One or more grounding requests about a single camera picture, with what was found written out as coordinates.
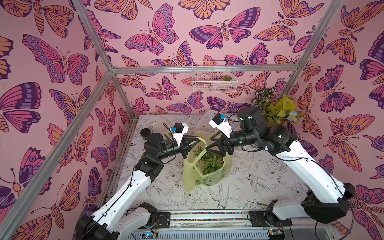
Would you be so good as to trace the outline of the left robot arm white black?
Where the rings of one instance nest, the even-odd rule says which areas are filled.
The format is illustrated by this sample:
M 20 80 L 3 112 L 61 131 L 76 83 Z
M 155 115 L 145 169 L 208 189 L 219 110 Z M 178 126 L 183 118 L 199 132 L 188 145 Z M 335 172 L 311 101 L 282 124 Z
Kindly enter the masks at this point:
M 136 198 L 156 179 L 164 168 L 163 159 L 178 154 L 187 158 L 189 152 L 202 140 L 182 135 L 181 142 L 165 140 L 153 133 L 144 143 L 144 153 L 134 166 L 131 177 L 114 196 L 91 216 L 82 216 L 76 225 L 77 240 L 126 240 L 137 229 L 155 224 L 157 209 L 141 204 L 129 215 Z

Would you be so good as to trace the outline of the pineapple front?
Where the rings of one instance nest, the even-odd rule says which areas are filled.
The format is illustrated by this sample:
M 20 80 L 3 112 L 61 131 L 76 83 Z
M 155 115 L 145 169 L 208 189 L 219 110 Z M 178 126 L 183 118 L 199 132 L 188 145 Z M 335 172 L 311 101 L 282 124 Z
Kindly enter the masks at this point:
M 204 164 L 203 166 L 203 174 L 208 175 L 211 173 L 214 173 L 215 171 L 221 169 L 224 165 L 223 157 L 211 152 L 208 152 L 211 154 L 210 160 Z

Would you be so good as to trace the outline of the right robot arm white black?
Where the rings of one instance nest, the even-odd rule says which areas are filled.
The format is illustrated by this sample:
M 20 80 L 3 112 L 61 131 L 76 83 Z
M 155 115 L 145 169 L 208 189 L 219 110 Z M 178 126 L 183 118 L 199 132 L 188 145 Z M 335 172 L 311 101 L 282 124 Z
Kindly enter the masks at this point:
M 261 111 L 248 107 L 237 112 L 240 130 L 233 131 L 226 115 L 216 113 L 209 121 L 219 131 L 211 137 L 208 152 L 221 156 L 232 155 L 236 147 L 256 146 L 267 151 L 290 167 L 308 186 L 300 197 L 287 201 L 273 200 L 264 212 L 270 226 L 292 218 L 311 218 L 318 223 L 330 224 L 345 217 L 350 208 L 348 200 L 355 187 L 344 184 L 324 170 L 304 149 L 286 127 L 268 127 Z

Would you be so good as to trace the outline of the pineapple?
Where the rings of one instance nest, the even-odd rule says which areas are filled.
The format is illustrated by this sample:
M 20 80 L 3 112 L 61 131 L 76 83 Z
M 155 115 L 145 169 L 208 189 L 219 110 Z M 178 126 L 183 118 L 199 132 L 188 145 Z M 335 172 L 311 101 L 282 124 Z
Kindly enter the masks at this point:
M 196 151 L 194 151 L 194 160 L 193 162 L 196 162 L 196 163 L 204 163 L 206 164 L 210 158 L 211 158 L 211 154 L 208 153 L 208 152 L 205 152 L 205 149 L 203 149 L 203 147 L 198 147 L 198 149 Z
M 211 173 L 214 173 L 215 171 L 221 169 L 224 165 L 223 157 L 211 152 L 208 152 L 211 154 L 210 160 L 204 164 L 203 166 L 203 174 L 208 175 Z

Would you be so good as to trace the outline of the yellow-green plastic bag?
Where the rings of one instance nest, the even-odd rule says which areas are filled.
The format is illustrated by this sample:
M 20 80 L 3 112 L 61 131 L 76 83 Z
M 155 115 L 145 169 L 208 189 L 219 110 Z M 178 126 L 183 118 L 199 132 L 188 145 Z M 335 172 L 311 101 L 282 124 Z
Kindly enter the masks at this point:
M 193 147 L 184 160 L 183 183 L 190 192 L 198 185 L 212 186 L 224 179 L 232 167 L 232 156 L 220 156 L 208 152 L 206 147 L 213 143 L 213 133 L 198 131 L 193 134 L 200 142 Z

